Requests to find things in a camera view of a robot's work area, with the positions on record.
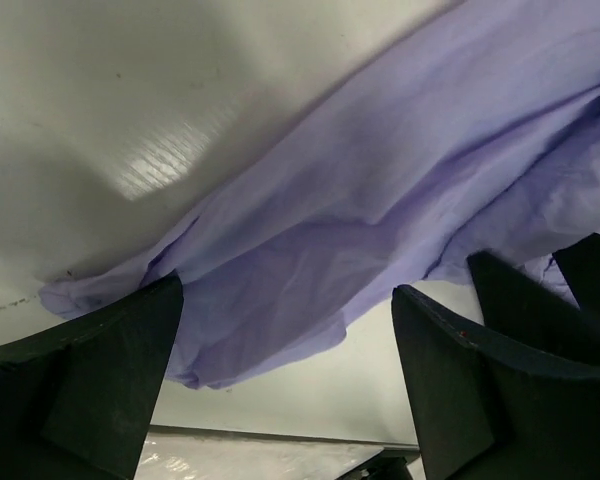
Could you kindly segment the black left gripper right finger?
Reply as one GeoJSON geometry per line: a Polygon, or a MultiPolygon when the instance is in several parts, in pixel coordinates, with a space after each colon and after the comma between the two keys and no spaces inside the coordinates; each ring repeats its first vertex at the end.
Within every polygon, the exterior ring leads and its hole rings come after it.
{"type": "Polygon", "coordinates": [[[539,347],[410,286],[392,320],[429,479],[600,479],[600,348],[539,347]]]}

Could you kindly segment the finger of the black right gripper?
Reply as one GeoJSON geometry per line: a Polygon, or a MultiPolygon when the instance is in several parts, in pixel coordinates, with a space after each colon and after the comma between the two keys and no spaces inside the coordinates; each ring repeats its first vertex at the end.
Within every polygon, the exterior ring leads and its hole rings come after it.
{"type": "Polygon", "coordinates": [[[484,325],[529,347],[600,367],[600,317],[488,251],[468,258],[484,325]]]}
{"type": "Polygon", "coordinates": [[[600,234],[553,254],[577,304],[600,315],[600,234]]]}

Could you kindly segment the white taped front panel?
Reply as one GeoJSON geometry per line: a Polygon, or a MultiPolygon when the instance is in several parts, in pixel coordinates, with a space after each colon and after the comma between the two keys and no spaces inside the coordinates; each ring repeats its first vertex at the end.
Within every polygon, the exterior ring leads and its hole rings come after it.
{"type": "Polygon", "coordinates": [[[152,426],[137,479],[423,479],[414,445],[152,426]]]}

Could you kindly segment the lavender zip jacket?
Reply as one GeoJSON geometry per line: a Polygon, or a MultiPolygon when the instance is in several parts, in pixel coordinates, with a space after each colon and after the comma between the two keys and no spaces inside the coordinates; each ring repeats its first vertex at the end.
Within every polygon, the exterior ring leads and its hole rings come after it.
{"type": "Polygon", "coordinates": [[[540,272],[600,231],[600,1],[464,1],[317,106],[150,249],[45,286],[74,319],[176,274],[166,375],[221,389],[339,344],[484,249],[540,272]]]}

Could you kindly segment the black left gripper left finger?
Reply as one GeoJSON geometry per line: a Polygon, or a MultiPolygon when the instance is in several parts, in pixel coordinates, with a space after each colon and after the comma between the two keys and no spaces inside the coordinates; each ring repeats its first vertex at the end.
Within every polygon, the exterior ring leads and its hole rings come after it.
{"type": "Polygon", "coordinates": [[[0,479],[131,479],[183,307],[169,276],[0,346],[0,479]]]}

